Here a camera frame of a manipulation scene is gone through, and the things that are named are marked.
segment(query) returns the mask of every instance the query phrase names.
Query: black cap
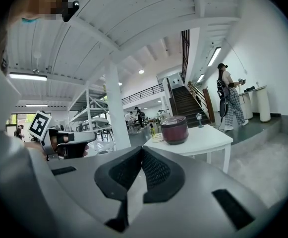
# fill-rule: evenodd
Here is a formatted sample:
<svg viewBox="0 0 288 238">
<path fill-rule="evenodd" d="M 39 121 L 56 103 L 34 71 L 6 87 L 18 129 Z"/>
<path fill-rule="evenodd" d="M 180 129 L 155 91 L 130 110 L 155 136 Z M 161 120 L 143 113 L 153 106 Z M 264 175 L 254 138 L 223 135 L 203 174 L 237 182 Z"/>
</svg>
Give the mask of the black cap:
<svg viewBox="0 0 288 238">
<path fill-rule="evenodd" d="M 224 65 L 224 63 L 220 63 L 220 64 L 218 65 L 218 69 L 221 69 L 223 66 L 225 66 L 225 68 L 228 67 L 227 65 Z"/>
</svg>

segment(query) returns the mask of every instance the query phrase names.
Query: ceiling light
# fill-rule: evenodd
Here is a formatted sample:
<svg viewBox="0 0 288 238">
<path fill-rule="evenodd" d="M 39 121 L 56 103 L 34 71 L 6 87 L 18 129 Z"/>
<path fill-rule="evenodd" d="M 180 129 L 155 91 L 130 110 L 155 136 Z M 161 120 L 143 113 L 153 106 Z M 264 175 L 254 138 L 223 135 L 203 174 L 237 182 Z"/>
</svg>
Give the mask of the ceiling light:
<svg viewBox="0 0 288 238">
<path fill-rule="evenodd" d="M 15 79 L 29 79 L 29 80 L 40 80 L 40 81 L 47 81 L 47 76 L 42 75 L 32 75 L 32 74 L 25 74 L 25 73 L 13 73 L 9 74 L 11 78 Z"/>
<path fill-rule="evenodd" d="M 210 62 L 208 63 L 208 66 L 211 66 L 213 64 L 214 60 L 219 55 L 220 51 L 221 51 L 221 47 L 218 47 L 218 48 L 215 49 L 215 51 L 214 51 L 214 53 L 213 53 L 213 55 L 212 55 L 212 57 L 210 59 Z"/>
<path fill-rule="evenodd" d="M 204 77 L 204 74 L 202 74 L 202 75 L 199 77 L 197 83 L 199 83 L 199 82 L 203 79 L 203 77 Z"/>
<path fill-rule="evenodd" d="M 47 107 L 46 104 L 27 104 L 26 107 Z"/>
</svg>

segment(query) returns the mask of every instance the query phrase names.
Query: small lamp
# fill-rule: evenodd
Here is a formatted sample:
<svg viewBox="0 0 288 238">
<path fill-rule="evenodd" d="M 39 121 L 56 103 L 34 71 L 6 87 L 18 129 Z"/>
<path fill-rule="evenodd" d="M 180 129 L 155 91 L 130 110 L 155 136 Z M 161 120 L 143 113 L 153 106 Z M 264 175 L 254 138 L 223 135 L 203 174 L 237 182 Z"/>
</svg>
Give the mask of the small lamp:
<svg viewBox="0 0 288 238">
<path fill-rule="evenodd" d="M 201 124 L 202 115 L 200 113 L 197 113 L 196 117 L 199 121 L 199 128 L 203 128 L 203 125 Z"/>
</svg>

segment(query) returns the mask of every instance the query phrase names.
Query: person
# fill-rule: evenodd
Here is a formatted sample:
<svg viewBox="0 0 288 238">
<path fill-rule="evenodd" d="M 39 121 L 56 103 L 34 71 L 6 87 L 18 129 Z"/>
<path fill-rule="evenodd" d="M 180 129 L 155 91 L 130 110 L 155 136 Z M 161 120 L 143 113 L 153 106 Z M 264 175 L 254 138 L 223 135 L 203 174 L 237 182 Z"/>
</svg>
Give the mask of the person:
<svg viewBox="0 0 288 238">
<path fill-rule="evenodd" d="M 21 134 L 21 130 L 24 129 L 24 125 L 19 125 L 17 130 L 16 130 L 16 133 L 15 133 L 15 137 L 18 137 L 22 140 L 23 137 L 25 137 L 23 134 Z"/>
<path fill-rule="evenodd" d="M 243 85 L 243 82 L 234 82 L 230 76 L 230 73 L 226 70 L 228 66 L 220 63 L 219 69 L 219 80 L 223 87 L 229 89 L 229 96 L 227 97 L 228 112 L 225 117 L 225 128 L 224 130 L 233 130 L 233 114 L 235 113 L 237 123 L 245 126 L 248 124 L 248 120 L 244 119 L 243 111 L 239 102 L 239 96 L 236 90 L 236 86 Z"/>
<path fill-rule="evenodd" d="M 141 129 L 144 127 L 143 126 L 143 117 L 142 117 L 142 112 L 140 111 L 140 109 L 138 107 L 135 107 L 135 110 L 137 111 L 137 115 L 138 115 L 138 121 L 139 124 L 141 126 Z"/>
<path fill-rule="evenodd" d="M 23 22 L 34 22 L 39 18 L 52 19 L 55 15 L 59 15 L 68 0 L 15 0 L 10 6 L 9 11 L 0 23 L 0 69 L 3 74 L 7 75 L 8 57 L 7 57 L 7 32 L 8 29 L 18 20 Z M 68 142 L 68 137 L 64 137 L 64 142 Z M 54 150 L 58 148 L 57 137 L 51 137 L 51 143 Z M 27 148 L 35 148 L 43 153 L 46 159 L 46 154 L 39 142 L 26 142 L 24 143 Z"/>
<path fill-rule="evenodd" d="M 134 118 L 132 117 L 132 115 L 133 115 L 133 112 L 132 112 L 132 111 L 129 112 L 129 113 L 127 113 L 127 114 L 125 115 L 126 124 L 128 124 L 130 121 L 133 121 L 133 120 L 134 120 Z"/>
</svg>

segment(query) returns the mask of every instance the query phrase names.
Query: white table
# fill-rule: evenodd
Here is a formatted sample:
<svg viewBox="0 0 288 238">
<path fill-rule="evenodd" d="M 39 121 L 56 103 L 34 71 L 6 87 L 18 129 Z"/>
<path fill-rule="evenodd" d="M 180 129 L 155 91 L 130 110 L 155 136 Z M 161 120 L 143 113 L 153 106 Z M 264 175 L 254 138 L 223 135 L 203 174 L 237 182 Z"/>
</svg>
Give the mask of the white table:
<svg viewBox="0 0 288 238">
<path fill-rule="evenodd" d="M 165 141 L 153 143 L 149 139 L 145 144 L 149 147 L 158 148 L 161 150 L 178 153 L 183 156 L 191 156 L 197 154 L 207 154 L 207 163 L 211 163 L 211 153 L 218 150 L 224 150 L 223 171 L 228 172 L 230 163 L 231 143 L 233 139 L 217 129 L 204 125 L 203 128 L 190 128 L 187 140 L 179 145 L 169 145 Z"/>
</svg>

